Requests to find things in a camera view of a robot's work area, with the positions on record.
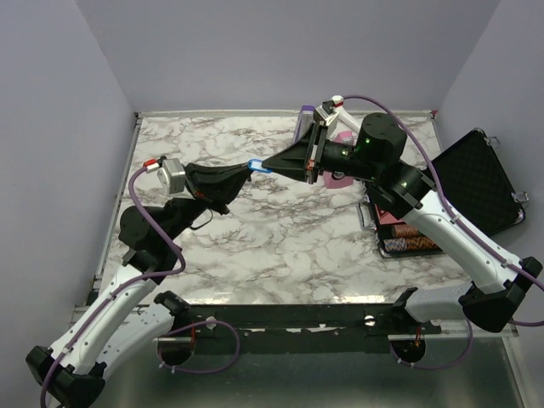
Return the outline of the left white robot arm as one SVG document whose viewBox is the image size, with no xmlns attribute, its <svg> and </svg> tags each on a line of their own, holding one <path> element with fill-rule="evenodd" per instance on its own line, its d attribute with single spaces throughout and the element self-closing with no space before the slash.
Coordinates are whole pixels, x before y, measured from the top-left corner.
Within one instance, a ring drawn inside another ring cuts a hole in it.
<svg viewBox="0 0 544 408">
<path fill-rule="evenodd" d="M 147 161 L 128 180 L 133 205 L 122 214 L 120 241 L 128 251 L 109 285 L 77 322 L 47 347 L 36 346 L 26 364 L 40 385 L 39 405 L 89 407 L 128 357 L 163 333 L 182 334 L 186 303 L 158 303 L 127 322 L 135 307 L 168 276 L 186 268 L 175 238 L 206 211 L 228 213 L 253 170 L 242 163 L 205 167 L 162 157 Z"/>
</svg>

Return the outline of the blue key tag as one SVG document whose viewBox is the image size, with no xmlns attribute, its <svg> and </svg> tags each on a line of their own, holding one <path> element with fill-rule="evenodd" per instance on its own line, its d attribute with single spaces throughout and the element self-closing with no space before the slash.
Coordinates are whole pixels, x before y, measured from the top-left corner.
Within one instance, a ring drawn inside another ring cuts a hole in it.
<svg viewBox="0 0 544 408">
<path fill-rule="evenodd" d="M 257 173 L 272 173 L 273 172 L 272 169 L 266 168 L 263 165 L 263 161 L 260 159 L 249 160 L 247 163 L 247 167 L 252 172 L 257 172 Z"/>
</svg>

